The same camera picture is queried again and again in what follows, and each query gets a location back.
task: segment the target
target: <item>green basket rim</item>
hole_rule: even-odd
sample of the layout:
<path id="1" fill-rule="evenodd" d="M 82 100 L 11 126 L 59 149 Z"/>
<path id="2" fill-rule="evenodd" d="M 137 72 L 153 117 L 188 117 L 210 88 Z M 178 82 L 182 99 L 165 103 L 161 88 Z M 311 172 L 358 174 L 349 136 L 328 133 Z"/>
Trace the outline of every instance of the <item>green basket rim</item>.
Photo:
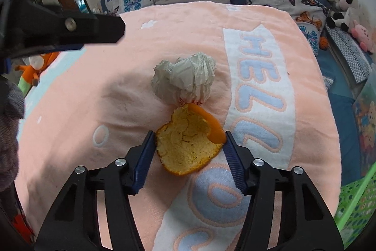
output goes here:
<path id="1" fill-rule="evenodd" d="M 345 209 L 343 212 L 343 215 L 337 222 L 337 227 L 339 231 L 342 231 L 343 227 L 345 226 L 346 222 L 350 218 L 351 214 L 353 213 L 355 207 L 358 205 L 359 200 L 362 198 L 362 195 L 367 188 L 368 183 L 371 181 L 373 175 L 376 173 L 376 163 L 372 165 L 368 173 L 365 175 L 365 177 L 362 179 L 362 183 L 360 184 L 360 187 L 355 193 L 355 196 L 351 200 L 349 206 Z"/>

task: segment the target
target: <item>pink plush toy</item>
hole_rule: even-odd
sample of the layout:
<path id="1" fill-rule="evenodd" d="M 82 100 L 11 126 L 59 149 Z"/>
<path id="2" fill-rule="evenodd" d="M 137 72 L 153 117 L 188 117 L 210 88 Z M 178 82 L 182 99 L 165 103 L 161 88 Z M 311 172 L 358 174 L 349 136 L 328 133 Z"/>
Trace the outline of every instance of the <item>pink plush toy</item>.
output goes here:
<path id="1" fill-rule="evenodd" d="M 368 30 L 358 24 L 356 20 L 354 21 L 354 28 L 351 29 L 351 34 L 358 41 L 360 48 L 363 49 L 364 52 L 369 51 L 373 53 L 372 41 L 368 35 Z"/>

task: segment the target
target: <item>orange butterfly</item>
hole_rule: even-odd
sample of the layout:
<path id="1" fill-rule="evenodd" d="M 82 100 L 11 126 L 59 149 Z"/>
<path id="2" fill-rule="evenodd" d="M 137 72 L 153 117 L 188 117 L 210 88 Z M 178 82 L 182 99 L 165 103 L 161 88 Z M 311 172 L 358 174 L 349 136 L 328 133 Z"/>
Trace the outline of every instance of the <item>orange butterfly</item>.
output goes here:
<path id="1" fill-rule="evenodd" d="M 319 19 L 314 19 L 314 16 L 312 18 L 309 17 L 308 11 L 304 11 L 300 14 L 299 17 L 295 19 L 297 22 L 305 22 L 312 25 L 315 25 L 317 30 L 320 31 L 321 27 L 323 26 L 323 22 Z"/>

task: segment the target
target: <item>green plastic basket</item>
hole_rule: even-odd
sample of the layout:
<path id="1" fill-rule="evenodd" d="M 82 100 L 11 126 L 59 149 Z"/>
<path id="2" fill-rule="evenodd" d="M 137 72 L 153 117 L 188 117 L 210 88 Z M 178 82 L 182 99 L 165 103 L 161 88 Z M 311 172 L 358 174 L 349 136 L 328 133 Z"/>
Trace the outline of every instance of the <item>green plastic basket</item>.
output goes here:
<path id="1" fill-rule="evenodd" d="M 341 188 L 334 220 L 347 248 L 360 234 L 376 209 L 376 163 L 367 175 Z"/>

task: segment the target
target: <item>white banner on blanket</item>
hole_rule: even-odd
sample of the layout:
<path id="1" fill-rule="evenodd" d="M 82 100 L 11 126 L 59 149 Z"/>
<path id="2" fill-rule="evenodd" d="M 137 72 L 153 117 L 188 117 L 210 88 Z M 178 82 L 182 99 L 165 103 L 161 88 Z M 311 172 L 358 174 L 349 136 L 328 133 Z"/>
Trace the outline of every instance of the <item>white banner on blanket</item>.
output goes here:
<path id="1" fill-rule="evenodd" d="M 274 167 L 287 168 L 294 143 L 294 91 L 283 55 L 263 25 L 252 32 L 223 29 L 231 73 L 225 129 L 238 144 Z M 235 187 L 221 151 L 191 175 L 165 212 L 153 251 L 227 251 L 249 205 Z"/>
<path id="2" fill-rule="evenodd" d="M 251 32 L 223 33 L 231 74 L 224 128 L 254 157 L 286 169 L 294 146 L 295 98 L 283 54 L 262 24 Z"/>

